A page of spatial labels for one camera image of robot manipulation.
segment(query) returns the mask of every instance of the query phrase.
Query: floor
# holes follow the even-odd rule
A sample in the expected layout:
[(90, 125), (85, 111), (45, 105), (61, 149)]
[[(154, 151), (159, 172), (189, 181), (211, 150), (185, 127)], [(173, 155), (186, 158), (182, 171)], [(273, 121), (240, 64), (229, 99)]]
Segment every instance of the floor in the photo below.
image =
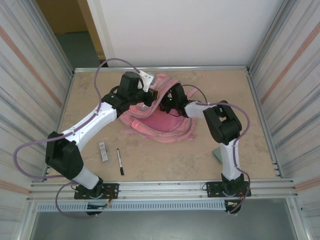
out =
[(100, 64), (88, 31), (55, 34), (72, 67), (97, 68)]
[[(268, 147), (250, 87), (243, 70), (229, 71), (169, 71), (164, 72), (183, 84), (201, 88), (211, 103), (227, 100), (243, 108), (251, 118), (248, 133), (240, 140), (240, 165), (252, 179), (275, 178)], [(104, 96), (119, 84), (123, 72), (101, 72), (97, 85)], [(93, 87), (94, 72), (76, 73), (67, 104), (61, 131), (72, 127), (90, 113), (98, 103)], [(200, 93), (193, 100), (203, 100)], [(235, 112), (244, 129), (246, 118)], [(119, 119), (102, 128), (81, 152), (84, 165), (104, 181), (192, 181), (221, 179), (222, 164), (212, 151), (219, 147), (208, 130), (204, 119), (196, 120), (193, 141), (160, 143), (145, 140), (139, 134), (121, 134), (129, 129)], [(109, 163), (102, 163), (99, 143), (109, 151)], [(120, 149), (124, 176), (120, 174), (117, 149)], [(56, 172), (51, 169), (50, 175)], [(60, 178), (48, 181), (61, 182)]]
[(285, 199), (248, 199), (237, 215), (221, 210), (115, 211), (78, 220), (40, 212), (30, 239), (296, 240), (297, 236)]

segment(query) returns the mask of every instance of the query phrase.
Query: gray floor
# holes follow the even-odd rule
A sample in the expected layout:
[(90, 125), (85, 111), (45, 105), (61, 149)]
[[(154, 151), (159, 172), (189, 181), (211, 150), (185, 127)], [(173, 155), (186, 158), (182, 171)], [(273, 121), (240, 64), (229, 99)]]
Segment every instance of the gray floor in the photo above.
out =
[(73, 68), (96, 68), (100, 62), (89, 32), (55, 34)]
[(238, 215), (224, 211), (103, 212), (70, 219), (38, 213), (32, 240), (296, 240), (285, 199), (247, 200)]

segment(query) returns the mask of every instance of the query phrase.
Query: pink bag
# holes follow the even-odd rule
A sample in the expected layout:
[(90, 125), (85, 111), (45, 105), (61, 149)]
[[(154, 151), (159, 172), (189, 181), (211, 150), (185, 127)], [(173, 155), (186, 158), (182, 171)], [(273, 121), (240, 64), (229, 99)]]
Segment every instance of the pink bag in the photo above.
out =
[[(157, 100), (152, 103), (151, 107), (139, 103), (124, 112), (119, 118), (132, 129), (122, 130), (121, 133), (139, 133), (146, 140), (154, 139), (161, 143), (173, 143), (184, 139), (193, 140), (195, 138), (193, 133), (196, 127), (195, 119), (177, 116), (178, 113), (174, 109), (170, 111), (170, 114), (158, 109), (161, 99), (177, 83), (179, 81), (170, 76), (157, 74), (155, 84), (151, 86), (152, 89), (158, 91)], [(196, 92), (197, 89), (192, 89), (187, 97), (191, 97)]]

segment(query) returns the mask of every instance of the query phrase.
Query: mounting plate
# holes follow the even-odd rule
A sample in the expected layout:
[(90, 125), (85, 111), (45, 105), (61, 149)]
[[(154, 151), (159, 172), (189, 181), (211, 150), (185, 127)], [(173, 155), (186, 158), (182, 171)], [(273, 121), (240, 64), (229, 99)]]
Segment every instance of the mounting plate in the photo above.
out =
[(119, 184), (118, 183), (103, 183), (102, 185), (102, 189), (106, 190), (105, 194), (101, 193), (101, 195), (99, 197), (95, 197), (93, 198), (92, 196), (88, 196), (88, 195), (82, 195), (80, 194), (82, 191), (79, 191), (79, 187), (82, 187), (81, 185), (77, 186), (75, 188), (75, 192), (74, 192), (74, 199), (88, 199), (88, 200), (92, 200), (92, 199), (117, 199), (118, 198), (118, 194), (119, 194)]
[[(208, 198), (221, 198), (221, 197), (232, 197), (232, 198), (239, 197), (240, 198), (241, 197), (238, 192), (234, 195), (227, 195), (224, 192), (222, 183), (223, 183), (222, 181), (208, 181), (205, 183), (206, 193)], [(244, 181), (242, 187), (240, 188), (243, 194), (246, 193), (247, 187), (248, 187), (248, 182)], [(250, 197), (250, 196), (251, 196), (251, 189), (249, 190), (247, 197)]]

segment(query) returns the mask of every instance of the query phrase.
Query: table surface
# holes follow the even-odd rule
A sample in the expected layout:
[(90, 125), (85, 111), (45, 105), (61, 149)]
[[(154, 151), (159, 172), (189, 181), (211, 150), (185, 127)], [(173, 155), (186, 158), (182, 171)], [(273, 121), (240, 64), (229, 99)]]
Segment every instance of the table surface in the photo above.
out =
[[(227, 100), (243, 108), (249, 115), (249, 131), (239, 142), (241, 168), (253, 179), (275, 178), (275, 171), (269, 155), (250, 87), (243, 70), (205, 70), (162, 72), (202, 89), (211, 103)], [(101, 72), (97, 85), (101, 95), (119, 85), (123, 72)], [(98, 104), (93, 86), (94, 73), (76, 73), (69, 101), (61, 126), (61, 132), (72, 127)], [(191, 97), (203, 101), (197, 92)], [(234, 110), (244, 129), (247, 120)], [(84, 165), (104, 181), (192, 181), (221, 179), (222, 164), (213, 156), (219, 147), (209, 132), (204, 119), (196, 122), (193, 141), (160, 143), (144, 140), (139, 134), (121, 134), (129, 129), (119, 119), (105, 126), (84, 147), (81, 152)], [(108, 163), (102, 162), (99, 143), (104, 142), (108, 150)], [(117, 149), (120, 149), (124, 176), (120, 174)], [(49, 175), (57, 174), (53, 169)], [(61, 182), (60, 178), (49, 181)]]

